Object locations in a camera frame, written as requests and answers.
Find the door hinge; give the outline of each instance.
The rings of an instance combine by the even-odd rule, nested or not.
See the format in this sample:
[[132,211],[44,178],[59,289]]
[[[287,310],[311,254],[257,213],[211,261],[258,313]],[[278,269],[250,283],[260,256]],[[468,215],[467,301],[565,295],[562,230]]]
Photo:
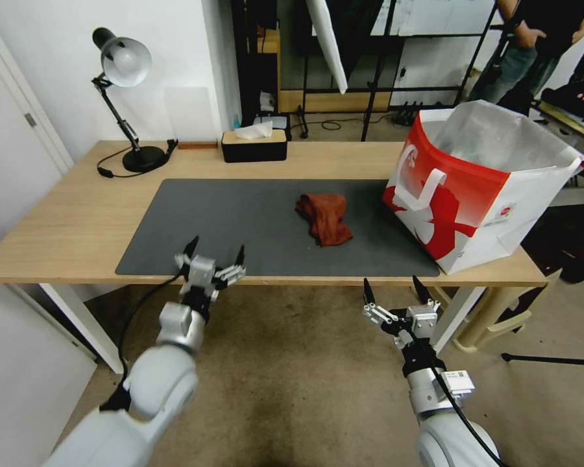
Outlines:
[[24,114],[24,118],[26,119],[26,121],[28,122],[28,124],[31,127],[36,127],[37,126],[37,122],[35,121],[35,119],[33,118],[33,116],[31,114]]

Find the red and white paper bag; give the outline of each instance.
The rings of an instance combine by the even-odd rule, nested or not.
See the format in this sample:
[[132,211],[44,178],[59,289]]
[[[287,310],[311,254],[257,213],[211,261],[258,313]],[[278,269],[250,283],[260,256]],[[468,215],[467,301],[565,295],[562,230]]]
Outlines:
[[383,201],[451,273],[510,256],[580,163],[564,141],[493,104],[424,110]]

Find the black box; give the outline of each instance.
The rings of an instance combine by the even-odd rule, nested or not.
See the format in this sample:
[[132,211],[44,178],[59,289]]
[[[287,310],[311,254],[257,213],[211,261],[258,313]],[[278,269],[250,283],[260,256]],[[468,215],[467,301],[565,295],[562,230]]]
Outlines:
[[241,139],[233,131],[221,140],[225,162],[261,162],[286,160],[287,138],[283,130],[273,130],[269,138]]

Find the robotic arm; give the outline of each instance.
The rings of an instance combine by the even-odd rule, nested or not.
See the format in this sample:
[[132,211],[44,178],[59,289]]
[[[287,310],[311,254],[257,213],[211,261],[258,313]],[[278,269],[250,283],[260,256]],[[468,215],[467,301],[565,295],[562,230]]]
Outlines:
[[422,305],[386,310],[376,304],[367,279],[363,282],[363,314],[393,336],[402,352],[402,373],[409,383],[409,400],[420,425],[416,448],[424,467],[505,466],[493,440],[480,425],[467,421],[460,406],[474,392],[467,371],[446,371],[430,337],[437,323],[439,302],[413,277]]
[[143,467],[154,445],[197,389],[193,356],[203,341],[210,304],[220,290],[246,274],[244,247],[235,264],[191,257],[198,237],[176,256],[186,283],[181,303],[160,313],[156,346],[145,350],[108,401],[87,415],[50,456],[45,467]]

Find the bag handle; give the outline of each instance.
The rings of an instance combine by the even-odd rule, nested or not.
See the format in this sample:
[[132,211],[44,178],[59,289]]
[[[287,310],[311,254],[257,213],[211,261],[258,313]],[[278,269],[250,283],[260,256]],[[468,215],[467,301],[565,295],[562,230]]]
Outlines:
[[403,151],[398,161],[398,167],[396,168],[396,186],[394,188],[394,199],[392,200],[394,204],[401,204],[397,201],[399,198],[410,211],[420,211],[426,209],[430,205],[430,200],[435,194],[435,190],[439,184],[443,184],[446,180],[446,174],[439,169],[433,169],[428,175],[426,183],[422,187],[422,192],[419,197],[415,197],[410,193],[404,185],[400,182],[400,173],[402,172],[402,166],[411,158],[415,161],[417,157],[417,148],[410,144]]

